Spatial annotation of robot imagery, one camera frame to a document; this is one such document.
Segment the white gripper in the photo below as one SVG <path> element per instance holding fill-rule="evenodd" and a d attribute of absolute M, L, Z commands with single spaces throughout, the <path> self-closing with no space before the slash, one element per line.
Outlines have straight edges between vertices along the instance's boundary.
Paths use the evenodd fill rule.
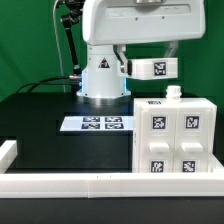
<path fill-rule="evenodd" d="M 115 45 L 122 73 L 132 74 L 126 46 L 166 42 L 165 58 L 173 58 L 177 40 L 201 38 L 205 32 L 204 0 L 86 0 L 83 39 L 89 45 Z"/>

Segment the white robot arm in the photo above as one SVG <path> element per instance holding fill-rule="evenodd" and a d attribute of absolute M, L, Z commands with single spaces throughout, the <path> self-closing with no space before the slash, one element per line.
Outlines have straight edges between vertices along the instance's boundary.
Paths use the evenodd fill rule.
<path fill-rule="evenodd" d="M 180 40 L 205 33 L 204 0 L 86 0 L 82 37 L 87 66 L 77 96 L 93 104 L 126 101 L 126 80 L 159 80 L 178 76 L 175 57 Z M 130 44 L 166 42 L 161 58 L 128 59 Z"/>

